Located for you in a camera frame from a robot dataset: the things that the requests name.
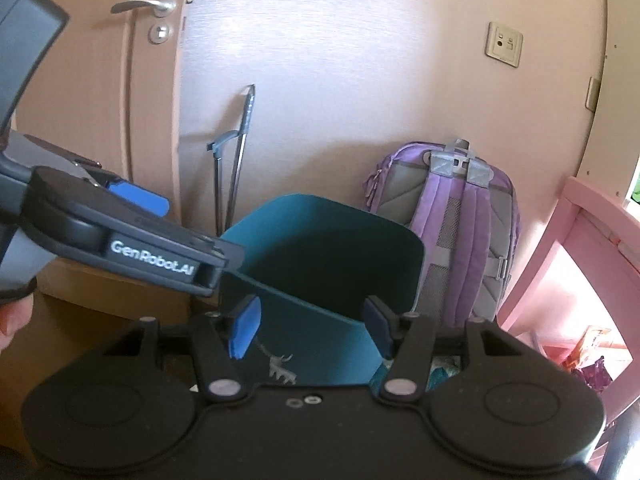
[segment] door handle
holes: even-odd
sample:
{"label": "door handle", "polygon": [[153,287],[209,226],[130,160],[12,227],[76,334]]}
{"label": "door handle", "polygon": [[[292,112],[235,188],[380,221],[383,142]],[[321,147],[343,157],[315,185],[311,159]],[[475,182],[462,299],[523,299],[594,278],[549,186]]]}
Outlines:
{"label": "door handle", "polygon": [[177,4],[175,0],[126,0],[111,7],[111,13],[119,14],[142,7],[151,7],[158,18],[164,18],[174,12]]}

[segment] chair backrest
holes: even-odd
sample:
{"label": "chair backrest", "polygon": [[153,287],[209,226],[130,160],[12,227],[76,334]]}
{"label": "chair backrest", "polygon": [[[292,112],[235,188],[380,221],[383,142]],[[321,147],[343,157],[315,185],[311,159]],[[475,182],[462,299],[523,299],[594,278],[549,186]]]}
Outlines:
{"label": "chair backrest", "polygon": [[615,322],[632,363],[602,393],[607,422],[640,396],[640,222],[593,187],[569,177],[536,250],[498,311],[508,330],[563,247]]}

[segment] backpack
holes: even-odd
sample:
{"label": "backpack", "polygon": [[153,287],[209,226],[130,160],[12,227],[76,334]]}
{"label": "backpack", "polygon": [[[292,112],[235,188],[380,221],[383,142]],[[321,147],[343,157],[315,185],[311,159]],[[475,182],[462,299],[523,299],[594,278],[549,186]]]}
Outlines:
{"label": "backpack", "polygon": [[410,142],[364,183],[367,210],[405,225],[424,244],[416,310],[443,326],[494,320],[520,234],[509,177],[457,139]]}

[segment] trash can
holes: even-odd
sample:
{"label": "trash can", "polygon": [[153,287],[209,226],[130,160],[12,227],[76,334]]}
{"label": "trash can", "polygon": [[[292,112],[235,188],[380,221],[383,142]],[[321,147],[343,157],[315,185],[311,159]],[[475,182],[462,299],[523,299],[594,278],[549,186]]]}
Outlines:
{"label": "trash can", "polygon": [[227,230],[244,246],[223,275],[221,308],[247,294],[262,323],[244,358],[246,383],[363,384],[382,358],[361,321],[378,296],[398,314],[415,306],[423,245],[404,226],[317,196],[281,196]]}

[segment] door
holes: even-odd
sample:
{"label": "door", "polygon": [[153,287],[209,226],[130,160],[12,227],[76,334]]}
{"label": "door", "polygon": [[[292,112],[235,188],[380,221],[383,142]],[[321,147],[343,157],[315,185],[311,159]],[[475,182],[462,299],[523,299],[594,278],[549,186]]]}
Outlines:
{"label": "door", "polygon": [[[164,12],[136,8],[130,0],[54,1],[71,19],[18,104],[14,128],[162,194],[179,222],[178,64],[185,0],[161,0],[175,4]],[[111,7],[122,2],[121,12],[112,14]],[[115,302],[120,314],[126,312],[127,298],[136,298],[131,317],[140,309],[156,314],[163,301],[176,311],[175,294],[60,259],[38,282],[47,294],[104,312]],[[130,293],[123,293],[122,284]]]}

